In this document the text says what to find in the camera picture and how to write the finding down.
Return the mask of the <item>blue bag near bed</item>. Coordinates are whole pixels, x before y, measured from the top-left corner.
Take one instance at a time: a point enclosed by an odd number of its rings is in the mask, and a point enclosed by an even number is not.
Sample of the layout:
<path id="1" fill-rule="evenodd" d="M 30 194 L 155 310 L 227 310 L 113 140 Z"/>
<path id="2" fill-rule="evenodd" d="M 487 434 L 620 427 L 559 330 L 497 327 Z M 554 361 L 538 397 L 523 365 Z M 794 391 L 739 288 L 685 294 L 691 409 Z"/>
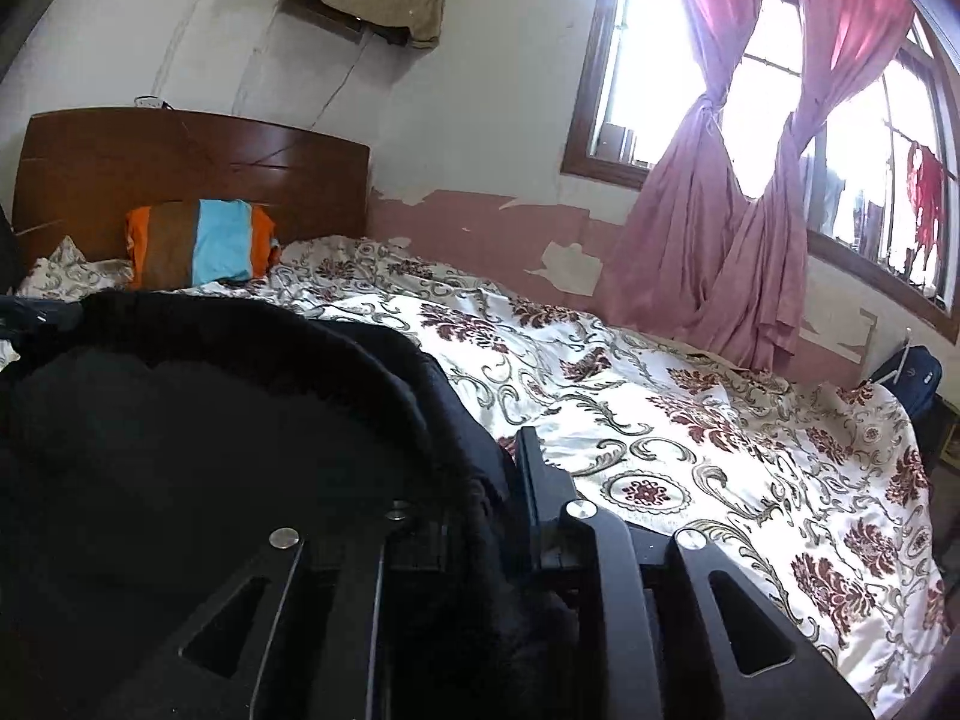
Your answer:
<path id="1" fill-rule="evenodd" d="M 884 385 L 911 421 L 922 418 L 934 405 L 942 380 L 942 364 L 926 346 L 907 343 L 895 351 L 871 377 L 870 383 Z"/>

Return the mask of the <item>wooden bed headboard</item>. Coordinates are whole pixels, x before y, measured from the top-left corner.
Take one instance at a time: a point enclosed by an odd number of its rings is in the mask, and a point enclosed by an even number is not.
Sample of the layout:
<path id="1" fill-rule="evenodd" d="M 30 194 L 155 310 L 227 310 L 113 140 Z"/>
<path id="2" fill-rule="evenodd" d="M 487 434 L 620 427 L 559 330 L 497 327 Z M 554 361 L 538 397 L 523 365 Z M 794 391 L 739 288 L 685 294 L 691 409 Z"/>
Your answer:
<path id="1" fill-rule="evenodd" d="M 233 115 L 85 107 L 31 117 L 16 169 L 11 227 L 31 268 L 72 238 L 91 260 L 125 255 L 125 215 L 172 200 L 262 205 L 277 238 L 361 238 L 370 149 Z"/>

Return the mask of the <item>orange blue brown striped pillow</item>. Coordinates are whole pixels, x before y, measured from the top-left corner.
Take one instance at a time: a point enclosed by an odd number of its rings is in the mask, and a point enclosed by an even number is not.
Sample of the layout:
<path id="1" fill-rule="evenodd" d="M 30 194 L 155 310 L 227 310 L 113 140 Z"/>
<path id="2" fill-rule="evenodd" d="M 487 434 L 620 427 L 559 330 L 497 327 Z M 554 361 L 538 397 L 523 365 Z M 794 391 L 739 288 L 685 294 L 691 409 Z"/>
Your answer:
<path id="1" fill-rule="evenodd" d="M 130 286 L 146 291 L 263 278 L 280 255 L 275 223 L 244 200 L 140 206 L 125 216 Z"/>

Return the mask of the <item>dark navy padded jacket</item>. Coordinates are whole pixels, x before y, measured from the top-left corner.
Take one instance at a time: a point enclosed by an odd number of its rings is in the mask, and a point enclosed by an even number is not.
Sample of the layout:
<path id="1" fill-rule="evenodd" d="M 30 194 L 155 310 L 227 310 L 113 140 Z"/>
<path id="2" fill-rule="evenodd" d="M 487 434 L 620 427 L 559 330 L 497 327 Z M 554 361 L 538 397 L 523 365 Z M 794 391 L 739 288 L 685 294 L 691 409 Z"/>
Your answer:
<path id="1" fill-rule="evenodd" d="M 8 718 L 568 718 L 578 621 L 438 361 L 267 302 L 8 298 Z"/>

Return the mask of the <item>pink curtain panel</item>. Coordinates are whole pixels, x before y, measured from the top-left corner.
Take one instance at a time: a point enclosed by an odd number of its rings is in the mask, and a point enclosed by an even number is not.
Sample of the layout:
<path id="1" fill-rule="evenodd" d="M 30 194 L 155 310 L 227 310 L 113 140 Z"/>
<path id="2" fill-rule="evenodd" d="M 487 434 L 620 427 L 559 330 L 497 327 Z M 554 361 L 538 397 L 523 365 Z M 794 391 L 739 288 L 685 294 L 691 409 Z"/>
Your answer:
<path id="1" fill-rule="evenodd" d="M 895 59 L 914 15 L 910 0 L 799 0 L 802 70 L 796 109 L 784 121 L 773 176 L 745 208 L 698 341 L 754 371 L 773 371 L 796 349 L 804 310 L 807 223 L 800 156 L 841 103 Z"/>
<path id="2" fill-rule="evenodd" d="M 675 338 L 745 366 L 754 352 L 732 245 L 747 210 L 716 117 L 754 34 L 761 0 L 682 0 L 704 91 L 647 174 L 602 268 L 610 325 Z"/>

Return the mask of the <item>pink curtain left panel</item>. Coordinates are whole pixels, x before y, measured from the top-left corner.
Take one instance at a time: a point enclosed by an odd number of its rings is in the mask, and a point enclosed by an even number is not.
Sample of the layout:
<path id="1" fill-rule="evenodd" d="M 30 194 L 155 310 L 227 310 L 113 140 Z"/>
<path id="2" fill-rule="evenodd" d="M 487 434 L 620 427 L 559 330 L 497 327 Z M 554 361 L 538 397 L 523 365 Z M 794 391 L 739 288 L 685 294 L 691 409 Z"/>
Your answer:
<path id="1" fill-rule="evenodd" d="M 754 34 L 761 0 L 682 0 L 704 91 L 647 174 L 602 268 L 610 325 L 675 338 L 745 366 L 754 352 L 732 245 L 747 210 L 716 117 Z"/>

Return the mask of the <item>floral patterned bed quilt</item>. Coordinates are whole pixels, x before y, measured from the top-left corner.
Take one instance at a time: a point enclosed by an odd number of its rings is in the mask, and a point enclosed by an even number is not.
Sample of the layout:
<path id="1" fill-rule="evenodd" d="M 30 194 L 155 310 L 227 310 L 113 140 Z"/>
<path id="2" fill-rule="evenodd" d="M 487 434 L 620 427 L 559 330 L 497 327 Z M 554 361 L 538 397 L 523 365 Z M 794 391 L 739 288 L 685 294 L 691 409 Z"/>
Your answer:
<path id="1" fill-rule="evenodd" d="M 957 645 L 929 478 L 907 411 L 875 383 L 793 385 L 452 266 L 342 236 L 297 242 L 205 296 L 404 333 L 500 442 L 519 427 L 579 493 L 656 533 L 700 530 L 878 718 L 957 715 Z"/>

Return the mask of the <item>red clothes hanging outside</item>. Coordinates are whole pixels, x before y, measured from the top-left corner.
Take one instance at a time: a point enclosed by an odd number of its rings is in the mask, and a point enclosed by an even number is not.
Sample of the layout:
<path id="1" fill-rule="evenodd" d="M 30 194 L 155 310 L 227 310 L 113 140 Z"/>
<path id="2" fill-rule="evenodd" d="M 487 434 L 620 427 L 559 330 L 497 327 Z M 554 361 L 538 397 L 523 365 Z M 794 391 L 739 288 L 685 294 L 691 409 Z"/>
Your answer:
<path id="1" fill-rule="evenodd" d="M 924 260 L 929 260 L 939 245 L 946 219 L 945 175 L 944 166 L 926 145 L 910 145 L 907 192 L 914 215 L 914 243 Z"/>

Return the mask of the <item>pink curtain right panel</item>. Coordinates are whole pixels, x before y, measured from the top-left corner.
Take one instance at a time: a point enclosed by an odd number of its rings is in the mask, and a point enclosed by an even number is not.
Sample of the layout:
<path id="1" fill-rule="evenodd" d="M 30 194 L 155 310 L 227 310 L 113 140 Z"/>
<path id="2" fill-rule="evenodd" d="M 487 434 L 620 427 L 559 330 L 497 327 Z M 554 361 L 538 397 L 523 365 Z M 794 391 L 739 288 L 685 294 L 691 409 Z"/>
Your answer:
<path id="1" fill-rule="evenodd" d="M 784 121 L 773 176 L 745 208 L 698 341 L 754 371 L 773 371 L 796 349 L 804 310 L 807 223 L 800 156 L 841 103 L 895 59 L 914 15 L 910 0 L 799 0 L 802 70 L 796 109 Z"/>

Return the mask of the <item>wooden framed window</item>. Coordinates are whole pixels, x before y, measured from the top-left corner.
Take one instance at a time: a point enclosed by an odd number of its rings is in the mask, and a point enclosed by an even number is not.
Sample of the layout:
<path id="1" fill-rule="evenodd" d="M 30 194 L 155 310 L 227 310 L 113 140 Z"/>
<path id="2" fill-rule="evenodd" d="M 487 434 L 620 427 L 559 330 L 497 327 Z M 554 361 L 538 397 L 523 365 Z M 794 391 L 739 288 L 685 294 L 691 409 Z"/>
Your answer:
<path id="1" fill-rule="evenodd" d="M 799 0 L 761 0 L 719 126 L 737 179 L 758 197 L 800 93 Z M 562 169 L 640 187 L 704 81 L 682 0 L 597 0 Z M 914 243 L 908 149 L 944 166 L 946 219 L 929 260 Z M 828 115 L 800 156 L 807 245 L 947 340 L 958 337 L 958 82 L 934 26 L 916 16 L 878 80 Z"/>

